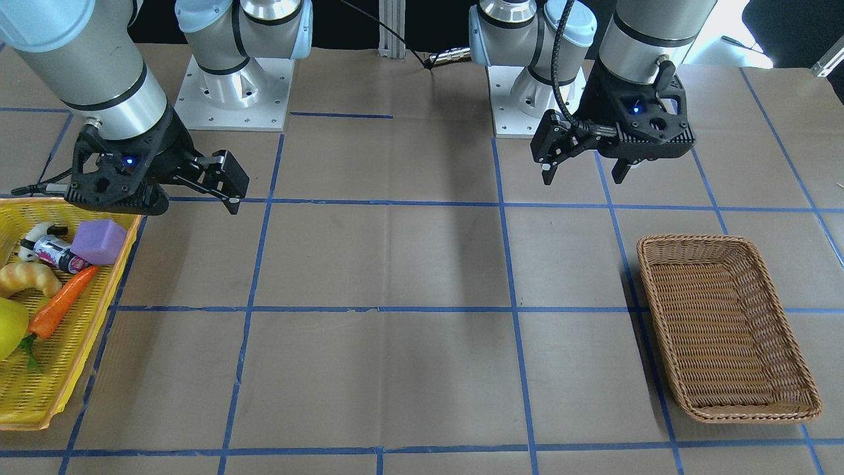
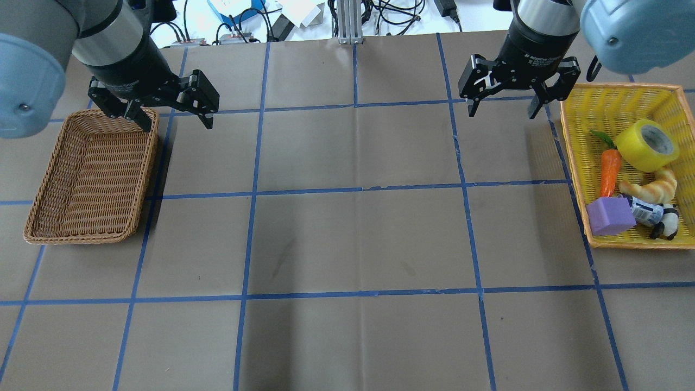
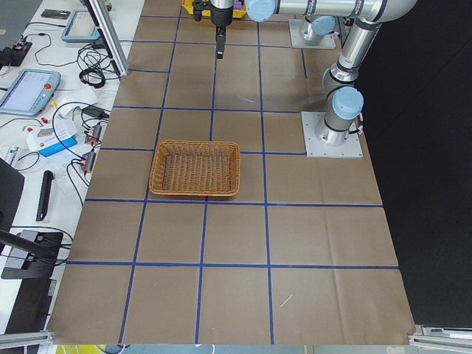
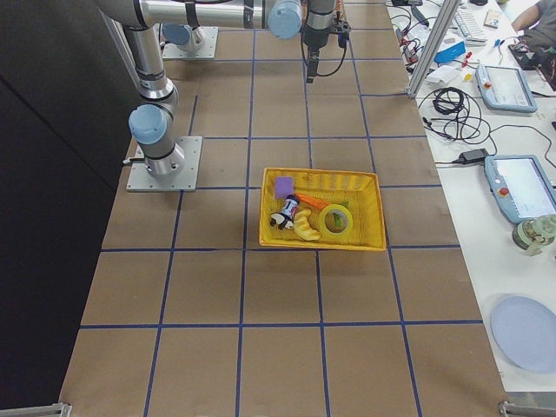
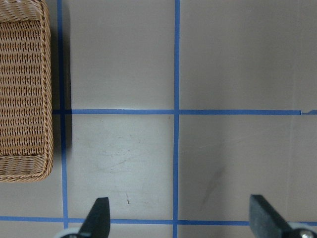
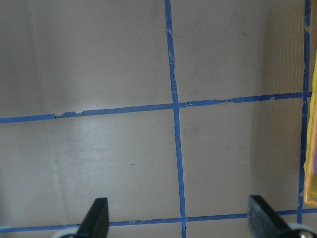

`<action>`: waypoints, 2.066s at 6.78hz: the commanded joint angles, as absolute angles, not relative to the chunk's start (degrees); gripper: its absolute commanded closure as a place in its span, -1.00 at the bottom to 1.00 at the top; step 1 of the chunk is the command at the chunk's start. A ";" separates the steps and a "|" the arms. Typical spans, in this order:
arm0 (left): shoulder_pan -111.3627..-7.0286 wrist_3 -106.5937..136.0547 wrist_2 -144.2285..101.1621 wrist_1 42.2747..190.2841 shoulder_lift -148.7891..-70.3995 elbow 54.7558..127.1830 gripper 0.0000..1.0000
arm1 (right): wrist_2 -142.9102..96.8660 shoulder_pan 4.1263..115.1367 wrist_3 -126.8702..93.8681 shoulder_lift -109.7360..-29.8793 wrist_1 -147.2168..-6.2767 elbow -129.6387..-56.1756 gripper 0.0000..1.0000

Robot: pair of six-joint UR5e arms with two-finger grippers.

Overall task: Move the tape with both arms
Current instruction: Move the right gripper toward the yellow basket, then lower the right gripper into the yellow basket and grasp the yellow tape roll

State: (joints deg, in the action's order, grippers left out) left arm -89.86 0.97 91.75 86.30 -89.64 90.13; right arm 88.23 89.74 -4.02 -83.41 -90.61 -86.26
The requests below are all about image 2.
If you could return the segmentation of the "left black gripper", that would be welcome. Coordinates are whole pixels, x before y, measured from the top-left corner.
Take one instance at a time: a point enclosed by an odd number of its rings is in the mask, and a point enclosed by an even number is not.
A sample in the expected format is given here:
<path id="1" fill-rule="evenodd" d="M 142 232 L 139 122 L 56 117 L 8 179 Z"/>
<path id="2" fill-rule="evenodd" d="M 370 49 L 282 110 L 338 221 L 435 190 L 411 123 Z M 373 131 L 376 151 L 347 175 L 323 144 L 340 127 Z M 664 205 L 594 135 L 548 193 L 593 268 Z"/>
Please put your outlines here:
<path id="1" fill-rule="evenodd" d="M 89 70 L 93 74 L 89 97 L 109 118 L 125 118 L 150 132 L 152 119 L 142 106 L 168 106 L 198 116 L 206 129 L 213 129 L 219 92 L 201 70 L 177 77 L 149 35 L 142 35 L 136 49 L 124 59 L 90 65 Z"/>

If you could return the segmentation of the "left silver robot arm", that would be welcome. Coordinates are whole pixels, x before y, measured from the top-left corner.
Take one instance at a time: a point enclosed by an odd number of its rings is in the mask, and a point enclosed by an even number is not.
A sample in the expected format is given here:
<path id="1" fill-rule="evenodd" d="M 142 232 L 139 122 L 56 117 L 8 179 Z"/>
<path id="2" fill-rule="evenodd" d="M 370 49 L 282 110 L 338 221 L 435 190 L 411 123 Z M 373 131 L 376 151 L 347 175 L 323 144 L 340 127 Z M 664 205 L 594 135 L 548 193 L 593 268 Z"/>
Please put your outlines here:
<path id="1" fill-rule="evenodd" d="M 172 72 L 150 30 L 152 1 L 2 1 L 1 136 L 25 138 L 49 123 L 75 58 L 92 74 L 89 98 L 107 118 L 149 132 L 146 108 L 191 113 L 207 128 L 219 92 L 201 70 Z"/>

